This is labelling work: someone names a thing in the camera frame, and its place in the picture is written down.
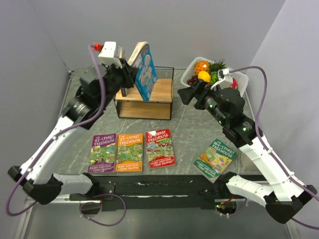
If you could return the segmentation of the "blue comic cover book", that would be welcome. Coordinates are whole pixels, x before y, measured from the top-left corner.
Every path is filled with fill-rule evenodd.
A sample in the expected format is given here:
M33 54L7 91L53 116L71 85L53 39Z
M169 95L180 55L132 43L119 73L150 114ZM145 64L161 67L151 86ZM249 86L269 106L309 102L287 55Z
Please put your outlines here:
M144 102L150 100L155 83L158 80L153 57L148 42L138 42L128 59L128 64L138 68L135 85Z

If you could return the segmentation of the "red 13-storey treehouse book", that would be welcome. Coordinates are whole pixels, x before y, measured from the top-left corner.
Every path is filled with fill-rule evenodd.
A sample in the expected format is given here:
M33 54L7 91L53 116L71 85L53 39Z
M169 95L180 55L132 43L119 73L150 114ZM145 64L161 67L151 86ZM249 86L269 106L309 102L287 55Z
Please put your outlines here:
M175 166L176 159L168 128L146 132L146 144L150 169Z

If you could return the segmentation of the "dark grey cover book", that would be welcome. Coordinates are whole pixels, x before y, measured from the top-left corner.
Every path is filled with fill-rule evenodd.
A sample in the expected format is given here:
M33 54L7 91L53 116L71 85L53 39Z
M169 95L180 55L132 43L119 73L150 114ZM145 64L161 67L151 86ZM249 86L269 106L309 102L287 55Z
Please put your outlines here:
M119 59L121 61L121 64L123 66L123 68L121 69L121 76L123 77L123 83L121 84L121 94L122 97L126 97L127 96L127 88L126 86L126 72L125 72L125 63L126 63L126 56L125 56L125 49L124 47L120 46L119 47L120 53L119 53Z

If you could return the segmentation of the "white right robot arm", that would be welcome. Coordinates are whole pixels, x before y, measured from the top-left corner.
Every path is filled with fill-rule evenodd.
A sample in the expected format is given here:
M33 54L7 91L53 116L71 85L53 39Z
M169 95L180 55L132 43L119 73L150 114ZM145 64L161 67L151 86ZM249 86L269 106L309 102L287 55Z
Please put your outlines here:
M255 122L244 115L245 100L237 89L213 89L199 80L193 86L179 89L178 94L185 105L196 99L195 109L207 110L222 126L226 138L254 163L268 182L260 185L236 173L226 173L217 179L222 198L233 194L245 197L265 207L275 221L285 224L317 196L316 188L305 185L283 165Z

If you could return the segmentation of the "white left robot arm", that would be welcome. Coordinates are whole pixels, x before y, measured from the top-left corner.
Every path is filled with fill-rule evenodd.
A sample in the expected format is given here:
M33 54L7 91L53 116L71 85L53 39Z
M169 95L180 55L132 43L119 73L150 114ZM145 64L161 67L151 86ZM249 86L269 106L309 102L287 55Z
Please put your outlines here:
M100 183L91 174L59 175L54 170L68 147L103 115L116 93L134 86L137 73L133 62L123 58L119 63L103 63L98 69L93 66L87 69L80 77L81 85L75 97L63 109L43 145L22 166L8 170L28 196L42 205L64 194L81 194L87 200L98 196Z

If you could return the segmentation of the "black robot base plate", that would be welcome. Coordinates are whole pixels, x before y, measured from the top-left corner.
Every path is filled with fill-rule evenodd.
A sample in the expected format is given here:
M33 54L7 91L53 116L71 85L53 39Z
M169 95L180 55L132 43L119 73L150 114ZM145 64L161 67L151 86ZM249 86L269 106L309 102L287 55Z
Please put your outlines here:
M215 203L232 196L219 184L213 184L202 175L122 175L96 176L100 190L93 196L71 194L71 201L102 203L102 211L127 209L200 208L214 210Z

